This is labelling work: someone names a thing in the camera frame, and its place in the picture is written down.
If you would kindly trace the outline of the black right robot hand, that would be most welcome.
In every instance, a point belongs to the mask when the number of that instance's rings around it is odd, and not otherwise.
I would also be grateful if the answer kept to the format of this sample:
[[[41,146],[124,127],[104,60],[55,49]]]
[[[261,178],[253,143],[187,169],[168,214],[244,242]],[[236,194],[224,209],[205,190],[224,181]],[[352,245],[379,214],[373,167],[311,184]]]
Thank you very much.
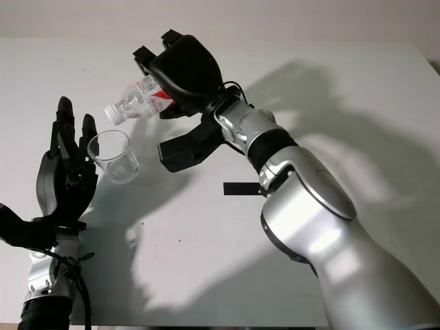
[[[151,75],[173,104],[159,115],[170,120],[203,113],[223,87],[221,70],[212,54],[192,35],[169,30],[162,35],[164,51],[154,54],[145,46],[134,51],[134,61]]]

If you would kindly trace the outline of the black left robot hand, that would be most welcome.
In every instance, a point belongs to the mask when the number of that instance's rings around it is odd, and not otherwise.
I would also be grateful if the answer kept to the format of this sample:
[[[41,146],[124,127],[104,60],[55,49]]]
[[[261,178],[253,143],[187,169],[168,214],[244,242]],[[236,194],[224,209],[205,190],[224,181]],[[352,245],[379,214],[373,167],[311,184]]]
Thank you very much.
[[[72,102],[63,96],[52,123],[49,150],[43,154],[36,179],[36,196],[43,220],[73,227],[89,207],[98,182],[87,147],[97,135],[94,117],[85,114],[82,136],[75,141]]]

